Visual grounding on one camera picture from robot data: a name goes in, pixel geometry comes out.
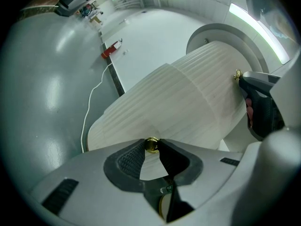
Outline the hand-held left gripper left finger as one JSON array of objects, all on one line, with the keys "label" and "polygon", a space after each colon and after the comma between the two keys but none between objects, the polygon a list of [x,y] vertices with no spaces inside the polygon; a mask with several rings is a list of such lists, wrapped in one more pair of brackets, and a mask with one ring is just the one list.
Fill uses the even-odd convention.
[{"label": "hand-held left gripper left finger", "polygon": [[[108,156],[136,142],[82,153],[49,173],[30,193],[35,212],[50,226],[163,226],[163,218],[142,193],[120,190],[103,170]],[[59,213],[54,214],[42,204],[65,179],[78,184]]]}]

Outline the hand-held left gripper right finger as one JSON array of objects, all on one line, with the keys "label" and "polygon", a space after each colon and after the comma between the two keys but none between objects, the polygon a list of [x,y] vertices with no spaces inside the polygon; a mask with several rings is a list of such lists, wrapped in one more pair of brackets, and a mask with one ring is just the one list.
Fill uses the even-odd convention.
[{"label": "hand-held left gripper right finger", "polygon": [[231,223],[247,182],[247,153],[162,140],[160,153],[178,169],[167,223]]}]

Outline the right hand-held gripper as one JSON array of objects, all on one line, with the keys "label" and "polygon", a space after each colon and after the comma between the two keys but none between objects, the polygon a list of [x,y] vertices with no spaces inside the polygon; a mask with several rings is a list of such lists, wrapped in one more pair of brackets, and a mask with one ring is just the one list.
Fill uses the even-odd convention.
[{"label": "right hand-held gripper", "polygon": [[261,72],[245,72],[239,77],[238,84],[246,92],[246,98],[252,102],[253,119],[248,119],[248,128],[258,141],[282,129],[284,125],[301,126],[300,57],[283,77]]}]

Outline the white curved desk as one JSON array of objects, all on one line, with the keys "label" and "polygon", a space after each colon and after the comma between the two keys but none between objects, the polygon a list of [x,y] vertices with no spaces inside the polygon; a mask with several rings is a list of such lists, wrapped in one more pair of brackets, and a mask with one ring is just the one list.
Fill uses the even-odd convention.
[{"label": "white curved desk", "polygon": [[251,69],[246,56],[237,46],[230,44],[231,40],[238,39],[224,31],[220,39],[169,64],[175,68],[187,69],[194,76],[203,76],[203,91],[217,119],[220,141],[238,125],[246,113],[245,103],[232,73],[235,69]]}]

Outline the large ribbed cream drawer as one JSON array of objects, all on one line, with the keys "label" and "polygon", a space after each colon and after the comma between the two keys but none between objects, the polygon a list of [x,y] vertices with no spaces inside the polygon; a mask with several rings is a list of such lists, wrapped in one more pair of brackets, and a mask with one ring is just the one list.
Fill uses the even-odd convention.
[{"label": "large ribbed cream drawer", "polygon": [[171,139],[217,149],[217,119],[203,91],[202,75],[165,64],[110,105],[92,125],[90,151],[141,138]]}]

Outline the long ceiling light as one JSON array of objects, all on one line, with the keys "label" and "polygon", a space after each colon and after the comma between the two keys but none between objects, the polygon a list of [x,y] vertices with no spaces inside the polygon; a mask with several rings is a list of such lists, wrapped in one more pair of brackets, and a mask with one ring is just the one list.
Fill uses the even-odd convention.
[{"label": "long ceiling light", "polygon": [[268,43],[273,52],[278,57],[281,64],[286,64],[290,61],[290,57],[275,35],[260,21],[256,21],[252,18],[247,11],[239,7],[238,5],[231,3],[229,12],[237,16],[249,26],[251,26],[256,32]]}]

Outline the red fire extinguisher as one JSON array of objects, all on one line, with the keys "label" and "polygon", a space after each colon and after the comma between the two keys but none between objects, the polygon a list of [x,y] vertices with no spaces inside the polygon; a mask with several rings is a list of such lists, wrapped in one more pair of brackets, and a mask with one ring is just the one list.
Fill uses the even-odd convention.
[{"label": "red fire extinguisher", "polygon": [[101,54],[101,57],[103,59],[107,59],[113,52],[118,50],[122,46],[122,39],[117,40],[115,43],[113,43],[110,47],[106,48],[103,53]]}]

